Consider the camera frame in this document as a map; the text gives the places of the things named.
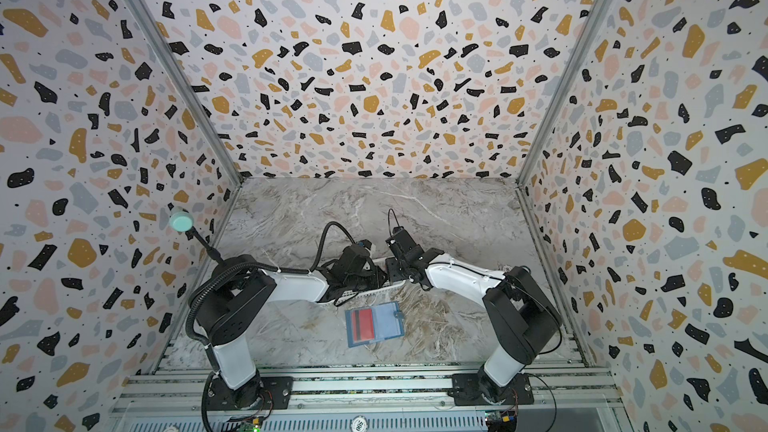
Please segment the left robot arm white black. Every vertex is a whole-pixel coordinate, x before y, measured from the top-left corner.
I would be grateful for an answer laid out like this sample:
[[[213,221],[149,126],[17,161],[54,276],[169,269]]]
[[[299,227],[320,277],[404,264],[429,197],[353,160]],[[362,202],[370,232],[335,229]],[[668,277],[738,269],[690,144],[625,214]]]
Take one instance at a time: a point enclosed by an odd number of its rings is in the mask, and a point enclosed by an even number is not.
[[[203,345],[214,373],[238,392],[257,379],[245,332],[265,305],[306,301],[339,306],[390,284],[384,263],[370,257],[366,241],[347,246],[339,258],[311,271],[280,269],[243,254],[220,260],[193,293],[185,327]]]

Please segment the white plastic basket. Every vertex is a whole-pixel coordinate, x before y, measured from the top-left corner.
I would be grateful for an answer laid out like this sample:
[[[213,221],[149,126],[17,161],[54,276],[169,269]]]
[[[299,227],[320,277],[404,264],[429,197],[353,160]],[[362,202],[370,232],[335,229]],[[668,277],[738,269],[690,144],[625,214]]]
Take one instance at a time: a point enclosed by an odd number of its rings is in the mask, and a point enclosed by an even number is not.
[[[331,300],[330,303],[335,307],[340,307],[346,302],[349,302],[350,300],[353,300],[355,298],[382,294],[385,292],[389,292],[391,290],[402,288],[405,284],[406,282],[404,280],[401,280],[394,283],[388,283],[387,285],[384,285],[383,287],[377,288],[377,289],[371,289],[371,290],[365,290],[365,291],[345,291],[342,293],[340,297]]]

